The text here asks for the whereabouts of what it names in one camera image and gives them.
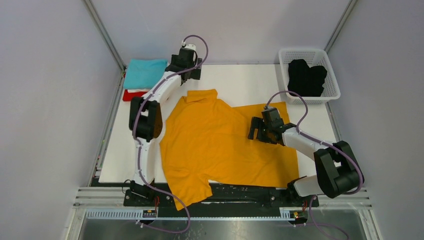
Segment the yellow t shirt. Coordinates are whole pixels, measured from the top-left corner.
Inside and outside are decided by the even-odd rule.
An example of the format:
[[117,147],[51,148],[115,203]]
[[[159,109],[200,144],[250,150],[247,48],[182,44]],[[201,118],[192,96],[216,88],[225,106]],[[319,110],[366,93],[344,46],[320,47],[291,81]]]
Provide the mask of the yellow t shirt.
[[160,142],[161,164],[175,207],[212,196],[210,181],[283,188],[299,177],[295,149],[248,139],[264,104],[231,107],[215,89],[190,90],[177,102]]

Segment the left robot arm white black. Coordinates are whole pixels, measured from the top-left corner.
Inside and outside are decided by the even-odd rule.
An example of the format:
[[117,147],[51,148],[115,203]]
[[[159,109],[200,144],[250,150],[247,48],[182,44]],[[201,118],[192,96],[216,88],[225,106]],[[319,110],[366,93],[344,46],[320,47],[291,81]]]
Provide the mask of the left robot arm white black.
[[134,177],[125,193],[125,206],[144,207],[155,203],[156,194],[149,185],[155,180],[156,161],[160,157],[159,143],[166,121],[162,109],[172,108],[167,100],[187,80],[200,79],[202,61],[194,45],[181,47],[178,54],[171,56],[158,83],[142,97],[131,100],[129,129],[135,141],[136,159]]

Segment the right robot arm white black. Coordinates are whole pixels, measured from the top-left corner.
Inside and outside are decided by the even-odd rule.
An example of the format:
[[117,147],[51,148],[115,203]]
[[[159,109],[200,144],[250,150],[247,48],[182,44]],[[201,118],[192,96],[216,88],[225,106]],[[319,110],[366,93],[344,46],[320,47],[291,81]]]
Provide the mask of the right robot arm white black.
[[301,131],[298,125],[285,123],[275,107],[267,106],[261,114],[261,117],[252,117],[248,139],[295,149],[314,162],[315,175],[287,184],[285,197],[291,205],[299,206],[312,196],[325,195],[333,199],[361,190],[364,176],[347,142],[319,140]]

